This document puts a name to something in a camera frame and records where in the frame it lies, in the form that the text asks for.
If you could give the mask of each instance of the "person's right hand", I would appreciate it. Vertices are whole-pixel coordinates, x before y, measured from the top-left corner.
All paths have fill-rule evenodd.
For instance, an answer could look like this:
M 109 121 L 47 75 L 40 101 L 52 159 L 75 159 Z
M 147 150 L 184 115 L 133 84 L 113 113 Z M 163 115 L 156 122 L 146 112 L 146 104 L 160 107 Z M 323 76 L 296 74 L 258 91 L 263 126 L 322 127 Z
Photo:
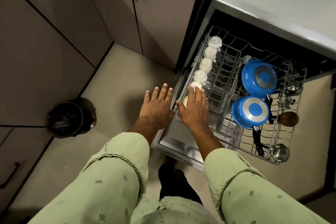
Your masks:
M 209 102 L 204 90 L 189 87 L 187 107 L 181 101 L 176 101 L 180 116 L 184 125 L 190 130 L 208 128 L 209 126 Z

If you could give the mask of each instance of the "black pants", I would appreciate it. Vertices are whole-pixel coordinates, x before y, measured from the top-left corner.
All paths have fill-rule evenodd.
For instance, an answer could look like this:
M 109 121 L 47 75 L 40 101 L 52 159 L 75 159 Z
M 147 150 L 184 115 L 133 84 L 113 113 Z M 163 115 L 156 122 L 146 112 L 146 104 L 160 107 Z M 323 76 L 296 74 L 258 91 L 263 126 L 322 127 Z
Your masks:
M 190 186 L 184 173 L 181 170 L 175 169 L 173 164 L 162 164 L 159 169 L 159 179 L 161 182 L 160 201 L 165 196 L 170 196 L 184 197 L 202 204 L 200 197 Z

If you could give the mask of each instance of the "dishwasher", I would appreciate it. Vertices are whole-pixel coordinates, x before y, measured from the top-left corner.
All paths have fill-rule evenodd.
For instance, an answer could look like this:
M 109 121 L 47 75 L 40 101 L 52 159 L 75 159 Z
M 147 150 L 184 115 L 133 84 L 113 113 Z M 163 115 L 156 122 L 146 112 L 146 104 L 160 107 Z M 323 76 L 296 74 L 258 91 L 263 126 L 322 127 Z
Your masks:
M 241 81 L 242 68 L 250 58 L 271 65 L 278 84 L 276 93 L 272 94 L 270 113 L 279 116 L 286 110 L 298 112 L 300 94 L 288 98 L 284 89 L 293 82 L 306 82 L 333 73 L 335 42 L 239 0 L 212 0 L 174 88 L 171 108 L 175 117 L 169 127 L 156 134 L 152 143 L 153 148 L 201 171 L 204 161 L 195 139 L 179 117 L 175 101 L 182 102 L 188 94 L 189 84 L 212 36 L 221 38 L 222 47 L 203 86 L 209 100 L 209 127 L 226 148 L 278 165 L 272 157 L 271 146 L 281 143 L 290 148 L 295 127 L 285 127 L 276 119 L 273 124 L 267 121 L 260 130 L 261 143 L 268 149 L 264 155 L 258 154 L 252 129 L 238 125 L 231 114 L 233 102 L 247 94 Z

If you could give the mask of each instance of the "hand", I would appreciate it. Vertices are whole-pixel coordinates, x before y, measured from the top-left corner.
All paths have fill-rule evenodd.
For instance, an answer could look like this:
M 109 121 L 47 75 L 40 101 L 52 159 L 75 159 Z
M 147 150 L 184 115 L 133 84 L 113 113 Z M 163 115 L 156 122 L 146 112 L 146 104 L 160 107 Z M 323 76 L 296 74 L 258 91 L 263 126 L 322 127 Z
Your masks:
M 167 84 L 162 86 L 159 98 L 159 88 L 155 87 L 152 98 L 149 97 L 149 90 L 146 91 L 143 101 L 140 118 L 147 119 L 156 130 L 167 127 L 174 117 L 174 111 L 170 109 L 173 88 L 169 88 L 167 93 Z
M 189 87 L 187 107 L 181 101 L 176 101 L 181 119 L 190 130 L 207 128 L 209 126 L 209 102 L 204 90 Z

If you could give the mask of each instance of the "person's left hand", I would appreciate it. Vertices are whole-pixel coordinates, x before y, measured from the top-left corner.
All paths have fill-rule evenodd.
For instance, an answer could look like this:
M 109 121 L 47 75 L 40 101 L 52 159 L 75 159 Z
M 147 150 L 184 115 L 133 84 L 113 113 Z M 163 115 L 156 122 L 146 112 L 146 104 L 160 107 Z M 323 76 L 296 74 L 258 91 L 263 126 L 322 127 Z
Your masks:
M 150 99 L 149 90 L 146 91 L 139 117 L 147 119 L 155 129 L 160 130 L 167 127 L 174 117 L 174 111 L 170 109 L 173 88 L 169 88 L 167 93 L 167 84 L 165 83 L 159 97 L 158 93 L 159 88 L 155 87 Z

